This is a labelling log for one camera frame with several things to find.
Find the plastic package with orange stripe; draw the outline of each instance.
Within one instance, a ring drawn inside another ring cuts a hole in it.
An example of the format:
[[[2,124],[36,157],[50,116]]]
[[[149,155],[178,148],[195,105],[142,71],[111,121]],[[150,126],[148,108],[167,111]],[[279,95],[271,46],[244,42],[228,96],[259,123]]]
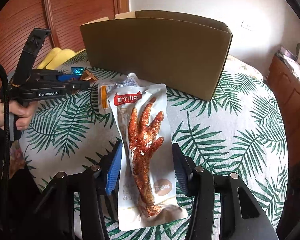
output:
[[[109,102],[123,142],[119,229],[157,226],[188,216],[178,206],[165,84],[121,87]]]
[[[120,87],[139,87],[140,80],[137,78],[135,73],[130,73],[126,79],[121,78],[121,80],[111,80],[108,82],[99,83],[98,87],[98,104],[100,114],[111,113],[111,107],[109,104],[109,94],[117,88]]]

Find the white snack packaging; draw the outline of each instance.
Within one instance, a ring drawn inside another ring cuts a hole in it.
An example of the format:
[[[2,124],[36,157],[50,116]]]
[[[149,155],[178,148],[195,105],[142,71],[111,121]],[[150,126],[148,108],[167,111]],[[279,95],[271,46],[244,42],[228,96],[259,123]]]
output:
[[[147,87],[121,87],[109,95],[110,106],[124,145],[118,193],[121,231],[157,226],[188,216],[187,211],[177,204],[166,91],[164,84],[155,84]],[[145,108],[145,112],[149,112],[149,107],[150,115],[143,115]],[[146,139],[149,134],[153,140],[145,144],[144,148],[143,138]],[[146,156],[150,159],[150,166],[146,165],[150,167],[148,173],[145,172],[147,169],[140,169],[146,167],[143,159]],[[146,178],[145,174],[148,174],[150,182],[144,184],[146,186],[143,189],[149,190],[139,191],[136,181],[141,188],[139,178]],[[152,200],[149,194],[140,194],[149,191],[153,196]]]
[[[135,73],[130,73],[125,80],[116,82],[103,82],[99,83],[98,87],[98,104],[100,114],[111,113],[111,107],[109,104],[109,94],[117,88],[120,87],[139,87],[140,80],[137,78]]]

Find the metal screw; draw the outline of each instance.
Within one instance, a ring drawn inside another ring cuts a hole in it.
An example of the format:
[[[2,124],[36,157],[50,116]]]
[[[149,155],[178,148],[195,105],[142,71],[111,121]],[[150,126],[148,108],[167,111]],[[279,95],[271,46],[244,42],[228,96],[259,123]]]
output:
[[[194,170],[195,170],[196,172],[203,172],[203,168],[202,168],[201,166],[195,166],[195,167],[194,167]]]
[[[60,171],[56,174],[58,179],[62,179],[65,176],[65,173],[63,171]]]
[[[91,166],[91,169],[92,169],[93,171],[98,171],[98,170],[100,170],[100,165],[94,164],[94,165]]]
[[[233,179],[237,179],[237,178],[239,178],[239,175],[235,172],[231,172],[230,177],[233,178]]]

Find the person's hand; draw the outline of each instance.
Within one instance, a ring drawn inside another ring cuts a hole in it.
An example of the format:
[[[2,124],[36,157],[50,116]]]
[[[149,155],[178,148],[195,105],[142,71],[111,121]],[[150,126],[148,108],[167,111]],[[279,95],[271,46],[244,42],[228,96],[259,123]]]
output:
[[[36,111],[38,102],[30,102],[28,107],[23,107],[17,101],[9,102],[9,112],[18,115],[20,118],[16,121],[17,130],[25,130],[28,128],[32,116]],[[0,100],[0,128],[4,130],[4,107]]]

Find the cardboard box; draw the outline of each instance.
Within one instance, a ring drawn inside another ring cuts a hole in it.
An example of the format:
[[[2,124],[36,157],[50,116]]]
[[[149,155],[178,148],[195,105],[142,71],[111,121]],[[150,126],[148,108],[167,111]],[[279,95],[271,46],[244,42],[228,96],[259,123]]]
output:
[[[91,66],[210,101],[232,33],[222,22],[185,13],[135,11],[80,26]]]

